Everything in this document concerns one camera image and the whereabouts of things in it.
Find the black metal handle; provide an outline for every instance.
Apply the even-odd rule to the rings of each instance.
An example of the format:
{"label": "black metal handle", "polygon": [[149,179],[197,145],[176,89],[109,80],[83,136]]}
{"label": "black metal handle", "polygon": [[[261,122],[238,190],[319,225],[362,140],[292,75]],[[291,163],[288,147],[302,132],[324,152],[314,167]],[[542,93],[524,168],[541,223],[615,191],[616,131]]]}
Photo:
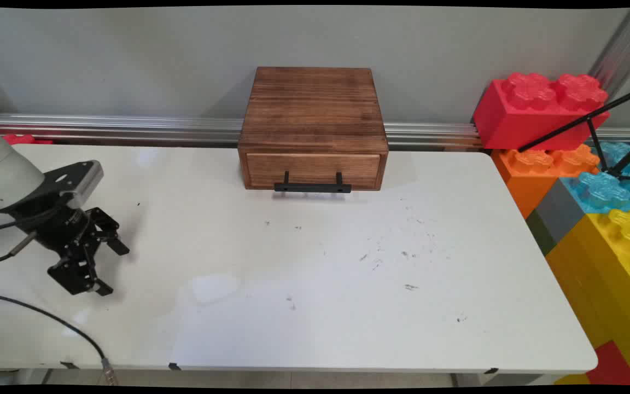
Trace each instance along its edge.
{"label": "black metal handle", "polygon": [[351,193],[352,185],[342,183],[342,173],[337,173],[337,183],[288,183],[288,171],[283,173],[283,183],[273,184],[274,192],[303,193]]}

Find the floor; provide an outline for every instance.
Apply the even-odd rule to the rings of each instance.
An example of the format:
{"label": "floor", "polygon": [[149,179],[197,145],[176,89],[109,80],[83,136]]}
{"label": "floor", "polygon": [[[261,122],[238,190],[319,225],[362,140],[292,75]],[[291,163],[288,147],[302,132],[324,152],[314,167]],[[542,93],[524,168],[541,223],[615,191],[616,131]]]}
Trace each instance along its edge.
{"label": "floor", "polygon": [[[215,372],[115,370],[121,386],[222,387],[222,389],[402,389],[453,387],[450,374],[358,372]],[[0,384],[15,384],[0,372]],[[46,384],[105,385],[100,369],[51,369]]]}

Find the gray lego brick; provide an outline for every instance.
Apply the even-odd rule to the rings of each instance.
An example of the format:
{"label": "gray lego brick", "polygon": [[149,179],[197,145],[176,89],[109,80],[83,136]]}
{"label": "gray lego brick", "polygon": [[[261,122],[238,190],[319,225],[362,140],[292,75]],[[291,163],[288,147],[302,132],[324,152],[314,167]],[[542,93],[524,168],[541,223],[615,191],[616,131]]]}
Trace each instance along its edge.
{"label": "gray lego brick", "polygon": [[556,244],[585,216],[563,182],[553,184],[535,211]]}

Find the wooden drawer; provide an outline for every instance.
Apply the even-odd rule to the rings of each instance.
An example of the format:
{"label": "wooden drawer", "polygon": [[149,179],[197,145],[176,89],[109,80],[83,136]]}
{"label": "wooden drawer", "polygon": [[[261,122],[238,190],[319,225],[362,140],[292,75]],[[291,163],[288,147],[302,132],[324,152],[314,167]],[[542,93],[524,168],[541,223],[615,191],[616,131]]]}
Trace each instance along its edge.
{"label": "wooden drawer", "polygon": [[[388,140],[369,69],[259,67],[237,144],[244,186],[380,190]],[[285,192],[297,192],[296,187]]]}
{"label": "wooden drawer", "polygon": [[336,183],[342,181],[355,190],[377,190],[381,156],[377,154],[247,154],[245,184],[251,189],[273,189],[288,171],[290,183]]}

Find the white table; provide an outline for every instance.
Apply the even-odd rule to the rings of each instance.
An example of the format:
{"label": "white table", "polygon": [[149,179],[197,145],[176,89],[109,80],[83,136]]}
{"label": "white table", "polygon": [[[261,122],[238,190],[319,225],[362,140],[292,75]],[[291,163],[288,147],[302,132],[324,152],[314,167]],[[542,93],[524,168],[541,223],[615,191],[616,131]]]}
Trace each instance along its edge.
{"label": "white table", "polygon": [[[69,295],[33,242],[0,294],[73,322],[116,368],[581,373],[597,365],[490,157],[390,152],[380,192],[245,190],[237,151],[16,145],[41,170],[97,159],[86,209],[112,295]],[[0,223],[10,217],[0,215]],[[23,237],[0,231],[0,255]],[[59,323],[0,301],[0,368],[98,368]]]}

